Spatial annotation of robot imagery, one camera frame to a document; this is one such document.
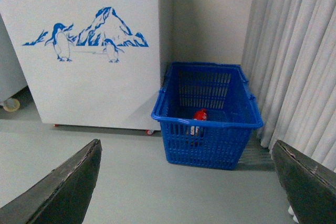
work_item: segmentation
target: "gray floor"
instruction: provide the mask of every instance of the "gray floor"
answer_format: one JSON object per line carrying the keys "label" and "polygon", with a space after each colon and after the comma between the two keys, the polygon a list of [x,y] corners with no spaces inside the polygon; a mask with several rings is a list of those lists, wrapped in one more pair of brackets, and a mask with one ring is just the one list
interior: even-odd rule
{"label": "gray floor", "polygon": [[267,150],[252,138],[235,171],[169,164],[160,132],[42,124],[29,91],[0,109],[0,207],[94,138],[103,152],[84,223],[293,223]]}

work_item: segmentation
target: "wall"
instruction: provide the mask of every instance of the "wall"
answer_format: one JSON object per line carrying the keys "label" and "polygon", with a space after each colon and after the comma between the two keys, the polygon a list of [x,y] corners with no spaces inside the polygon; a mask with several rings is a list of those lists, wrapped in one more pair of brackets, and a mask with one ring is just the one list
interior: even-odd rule
{"label": "wall", "polygon": [[173,0],[159,0],[161,84],[165,70],[172,62],[173,12]]}
{"label": "wall", "polygon": [[240,64],[252,0],[174,0],[178,61]]}

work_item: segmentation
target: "freezer wheel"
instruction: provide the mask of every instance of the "freezer wheel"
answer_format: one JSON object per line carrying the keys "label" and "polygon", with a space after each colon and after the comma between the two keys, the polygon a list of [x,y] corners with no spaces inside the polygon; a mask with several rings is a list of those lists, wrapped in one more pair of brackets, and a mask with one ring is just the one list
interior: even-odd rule
{"label": "freezer wheel", "polygon": [[153,130],[146,130],[146,134],[147,134],[148,136],[153,135],[153,134],[154,134],[154,131],[153,131]]}
{"label": "freezer wheel", "polygon": [[14,112],[17,111],[20,108],[20,102],[19,100],[13,98],[14,106],[4,106],[4,110],[7,112]]}

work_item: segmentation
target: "chest freezer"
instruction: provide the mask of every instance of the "chest freezer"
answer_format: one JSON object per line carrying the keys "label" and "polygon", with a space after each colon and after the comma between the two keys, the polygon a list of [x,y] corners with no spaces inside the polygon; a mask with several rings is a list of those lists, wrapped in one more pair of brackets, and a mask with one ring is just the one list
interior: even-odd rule
{"label": "chest freezer", "polygon": [[0,0],[44,123],[159,130],[171,0]]}

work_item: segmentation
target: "penguin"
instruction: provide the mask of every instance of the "penguin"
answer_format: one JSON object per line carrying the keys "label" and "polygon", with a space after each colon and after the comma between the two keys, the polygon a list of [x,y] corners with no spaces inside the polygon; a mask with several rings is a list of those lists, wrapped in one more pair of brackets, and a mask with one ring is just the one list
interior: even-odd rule
{"label": "penguin", "polygon": [[74,42],[64,34],[66,28],[62,23],[56,23],[51,38],[45,43],[45,46],[52,43],[59,61],[72,61],[70,60],[69,44],[73,45]]}
{"label": "penguin", "polygon": [[103,52],[105,52],[107,57],[110,59],[109,62],[119,62],[119,52],[124,51],[118,48],[111,39],[103,40],[102,45],[105,46]]}

